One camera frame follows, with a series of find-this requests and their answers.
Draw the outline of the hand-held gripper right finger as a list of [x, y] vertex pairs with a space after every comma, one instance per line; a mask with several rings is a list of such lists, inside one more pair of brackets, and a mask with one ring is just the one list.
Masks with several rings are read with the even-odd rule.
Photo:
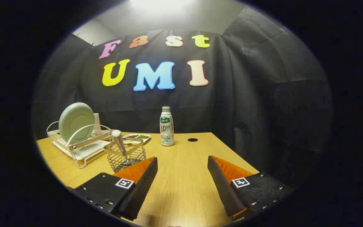
[[212, 155], [208, 157], [207, 168], [226, 214], [234, 221], [252, 218], [274, 207], [294, 191], [268, 173], [253, 174]]

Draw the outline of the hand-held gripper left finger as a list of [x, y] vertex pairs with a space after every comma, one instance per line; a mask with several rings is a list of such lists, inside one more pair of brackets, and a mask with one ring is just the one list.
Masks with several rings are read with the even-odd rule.
[[101, 172], [68, 190], [107, 213], [133, 221], [137, 219], [157, 171], [158, 159], [151, 157], [115, 174]]

